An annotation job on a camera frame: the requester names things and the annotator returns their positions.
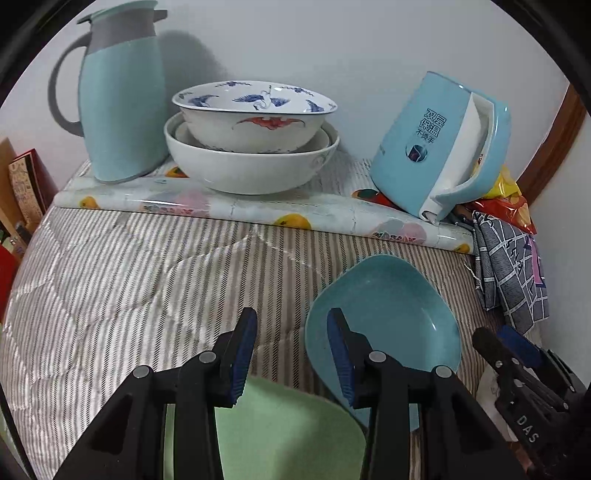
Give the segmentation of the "green plastic plate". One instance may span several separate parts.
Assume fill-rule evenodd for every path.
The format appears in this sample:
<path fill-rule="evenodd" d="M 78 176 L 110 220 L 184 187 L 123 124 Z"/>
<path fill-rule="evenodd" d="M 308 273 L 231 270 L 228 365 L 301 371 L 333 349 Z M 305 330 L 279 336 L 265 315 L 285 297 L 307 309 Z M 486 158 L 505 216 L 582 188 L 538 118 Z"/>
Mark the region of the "green plastic plate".
<path fill-rule="evenodd" d="M 358 479 L 366 440 L 342 407 L 259 377 L 215 411 L 226 479 Z"/>

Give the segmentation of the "teal plastic plate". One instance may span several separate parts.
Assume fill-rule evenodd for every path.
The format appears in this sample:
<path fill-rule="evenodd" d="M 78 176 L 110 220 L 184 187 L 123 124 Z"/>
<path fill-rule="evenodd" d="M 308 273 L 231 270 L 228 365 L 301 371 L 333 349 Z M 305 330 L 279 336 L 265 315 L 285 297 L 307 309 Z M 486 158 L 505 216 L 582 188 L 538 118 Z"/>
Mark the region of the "teal plastic plate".
<path fill-rule="evenodd" d="M 318 294 L 304 326 L 308 360 L 325 387 L 363 426 L 368 409 L 355 410 L 342 395 L 327 317 L 339 308 L 349 328 L 362 333 L 375 349 L 404 366 L 430 372 L 446 365 L 454 372 L 461 361 L 458 322 L 444 299 L 410 263 L 391 255 L 363 259 Z"/>

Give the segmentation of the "grey checked folded cloth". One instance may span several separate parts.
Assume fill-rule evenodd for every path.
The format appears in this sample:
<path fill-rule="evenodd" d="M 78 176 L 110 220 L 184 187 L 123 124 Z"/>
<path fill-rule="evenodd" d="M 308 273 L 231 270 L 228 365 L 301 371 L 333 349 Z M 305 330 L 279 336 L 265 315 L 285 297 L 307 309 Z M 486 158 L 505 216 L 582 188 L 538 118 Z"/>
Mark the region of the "grey checked folded cloth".
<path fill-rule="evenodd" d="M 533 235 L 489 214 L 474 212 L 473 277 L 481 306 L 500 308 L 524 335 L 549 318 L 543 265 Z"/>

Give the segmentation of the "striped quilted table cover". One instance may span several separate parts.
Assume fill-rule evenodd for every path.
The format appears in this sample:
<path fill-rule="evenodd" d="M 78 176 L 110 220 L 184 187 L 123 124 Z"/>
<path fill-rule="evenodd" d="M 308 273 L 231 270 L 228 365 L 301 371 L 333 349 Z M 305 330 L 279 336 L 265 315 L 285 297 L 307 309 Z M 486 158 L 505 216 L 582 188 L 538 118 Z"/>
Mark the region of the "striped quilted table cover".
<path fill-rule="evenodd" d="M 53 207 L 29 245 L 1 327 L 1 385 L 34 474 L 52 478 L 139 365 L 181 365 L 259 314 L 249 377 L 329 400 L 304 352 L 312 300 L 363 258 L 413 264 L 454 313 L 460 378 L 484 360 L 473 331 L 498 317 L 477 298 L 465 255 L 376 239 L 182 216 Z"/>

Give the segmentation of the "red orange snack bag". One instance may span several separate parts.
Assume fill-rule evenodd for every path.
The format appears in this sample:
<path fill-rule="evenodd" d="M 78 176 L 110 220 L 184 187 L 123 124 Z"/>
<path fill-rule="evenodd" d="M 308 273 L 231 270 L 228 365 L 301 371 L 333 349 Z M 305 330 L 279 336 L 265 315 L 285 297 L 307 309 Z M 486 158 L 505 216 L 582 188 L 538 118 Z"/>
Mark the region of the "red orange snack bag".
<path fill-rule="evenodd" d="M 514 194 L 505 198 L 479 199 L 474 201 L 472 206 L 476 211 L 494 216 L 525 233 L 537 234 L 528 202 L 522 195 Z"/>

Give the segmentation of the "red paper bag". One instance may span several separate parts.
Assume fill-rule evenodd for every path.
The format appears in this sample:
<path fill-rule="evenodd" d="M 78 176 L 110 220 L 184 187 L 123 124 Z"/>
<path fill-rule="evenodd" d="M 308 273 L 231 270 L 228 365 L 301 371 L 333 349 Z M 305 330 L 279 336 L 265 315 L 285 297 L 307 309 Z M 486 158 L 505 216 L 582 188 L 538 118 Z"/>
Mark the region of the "red paper bag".
<path fill-rule="evenodd" d="M 0 319 L 10 297 L 10 292 L 19 267 L 17 258 L 3 246 L 0 247 Z"/>

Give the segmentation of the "yellow chips bag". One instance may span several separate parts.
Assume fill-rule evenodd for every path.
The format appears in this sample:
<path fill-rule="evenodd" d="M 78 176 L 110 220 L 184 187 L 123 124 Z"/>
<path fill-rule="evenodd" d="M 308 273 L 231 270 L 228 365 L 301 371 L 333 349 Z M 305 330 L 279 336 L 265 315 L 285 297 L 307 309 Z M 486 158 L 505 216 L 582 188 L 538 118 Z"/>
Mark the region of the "yellow chips bag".
<path fill-rule="evenodd" d="M 482 199 L 492 200 L 497 198 L 509 198 L 515 195 L 521 196 L 522 192 L 517 182 L 513 179 L 509 168 L 506 165 L 503 165 L 493 187 L 482 196 Z"/>

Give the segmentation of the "fruit print rolled mat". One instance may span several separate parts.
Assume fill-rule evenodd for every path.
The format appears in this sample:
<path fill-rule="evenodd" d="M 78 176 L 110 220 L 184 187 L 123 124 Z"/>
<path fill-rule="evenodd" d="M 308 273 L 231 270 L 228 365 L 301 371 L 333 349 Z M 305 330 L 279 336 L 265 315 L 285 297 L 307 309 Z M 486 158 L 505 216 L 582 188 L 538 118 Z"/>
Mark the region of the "fruit print rolled mat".
<path fill-rule="evenodd" d="M 331 165 L 301 188 L 263 196 L 215 192 L 182 178 L 169 160 L 154 172 L 116 185 L 101 184 L 84 164 L 58 192 L 54 204 L 81 208 L 143 212 L 308 229 L 432 247 L 457 253 L 475 250 L 469 229 L 433 225 L 392 207 L 352 197 L 356 180 L 367 182 L 368 165 L 339 155 L 342 171 Z"/>

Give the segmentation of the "brown patterned box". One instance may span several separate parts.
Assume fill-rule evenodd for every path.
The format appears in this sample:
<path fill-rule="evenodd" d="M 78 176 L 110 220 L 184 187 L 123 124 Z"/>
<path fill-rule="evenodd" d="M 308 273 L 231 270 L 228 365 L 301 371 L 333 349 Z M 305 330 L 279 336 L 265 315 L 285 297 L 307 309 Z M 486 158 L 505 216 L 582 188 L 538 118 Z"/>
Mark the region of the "brown patterned box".
<path fill-rule="evenodd" d="M 55 183 L 35 149 L 21 154 L 8 165 L 8 177 L 25 226 L 33 233 L 57 193 Z"/>

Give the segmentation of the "light blue electric kettle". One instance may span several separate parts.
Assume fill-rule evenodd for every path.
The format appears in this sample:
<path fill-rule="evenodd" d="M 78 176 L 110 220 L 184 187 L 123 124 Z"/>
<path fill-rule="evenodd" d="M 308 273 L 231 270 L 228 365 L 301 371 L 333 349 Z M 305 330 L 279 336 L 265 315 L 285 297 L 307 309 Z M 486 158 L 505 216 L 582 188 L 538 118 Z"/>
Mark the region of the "light blue electric kettle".
<path fill-rule="evenodd" d="M 493 187 L 511 130 L 506 104 L 429 71 L 383 138 L 370 179 L 402 210 L 438 223 Z"/>

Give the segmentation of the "large white ceramic bowl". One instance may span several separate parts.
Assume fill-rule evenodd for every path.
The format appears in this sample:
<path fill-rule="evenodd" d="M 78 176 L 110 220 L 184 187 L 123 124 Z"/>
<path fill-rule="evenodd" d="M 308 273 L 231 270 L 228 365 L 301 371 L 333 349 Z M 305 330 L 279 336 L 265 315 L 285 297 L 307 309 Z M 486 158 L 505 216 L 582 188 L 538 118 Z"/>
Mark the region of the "large white ceramic bowl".
<path fill-rule="evenodd" d="M 304 185 L 337 151 L 339 133 L 325 122 L 300 152 L 249 154 L 211 150 L 197 144 L 181 114 L 163 127 L 170 156 L 190 179 L 208 188 L 239 195 L 267 195 Z"/>

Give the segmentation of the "light blue thermos jug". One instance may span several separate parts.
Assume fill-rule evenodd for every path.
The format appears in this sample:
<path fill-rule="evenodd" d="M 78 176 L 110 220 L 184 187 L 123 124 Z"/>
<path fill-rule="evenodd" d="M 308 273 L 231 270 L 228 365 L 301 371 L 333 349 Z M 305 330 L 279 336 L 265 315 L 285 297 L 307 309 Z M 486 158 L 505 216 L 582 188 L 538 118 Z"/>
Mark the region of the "light blue thermos jug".
<path fill-rule="evenodd" d="M 84 139 L 96 180 L 125 182 L 149 173 L 167 157 L 165 75 L 154 24 L 167 16 L 155 1 L 133 1 L 78 20 L 89 31 L 59 57 L 48 83 L 55 122 Z M 77 87 L 79 120 L 59 109 L 56 85 L 69 53 L 85 50 Z"/>

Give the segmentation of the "blue patterned porcelain bowl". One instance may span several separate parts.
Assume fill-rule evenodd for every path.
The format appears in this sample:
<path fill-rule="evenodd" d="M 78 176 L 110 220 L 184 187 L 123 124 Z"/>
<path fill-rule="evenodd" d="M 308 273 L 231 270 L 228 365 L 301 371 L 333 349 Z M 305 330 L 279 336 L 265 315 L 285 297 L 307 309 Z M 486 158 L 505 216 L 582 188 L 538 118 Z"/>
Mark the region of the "blue patterned porcelain bowl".
<path fill-rule="evenodd" d="M 236 153 L 290 153 L 307 144 L 335 100 L 308 88 L 230 80 L 188 87 L 172 97 L 201 145 Z"/>

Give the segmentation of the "brown wooden door frame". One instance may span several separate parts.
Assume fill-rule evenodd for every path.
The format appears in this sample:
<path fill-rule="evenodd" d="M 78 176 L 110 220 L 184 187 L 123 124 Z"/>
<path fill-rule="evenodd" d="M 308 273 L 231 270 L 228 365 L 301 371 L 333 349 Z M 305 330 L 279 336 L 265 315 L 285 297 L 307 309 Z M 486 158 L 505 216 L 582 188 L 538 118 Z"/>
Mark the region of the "brown wooden door frame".
<path fill-rule="evenodd" d="M 530 206 L 550 183 L 569 154 L 587 115 L 580 95 L 570 84 L 546 139 L 518 179 Z"/>

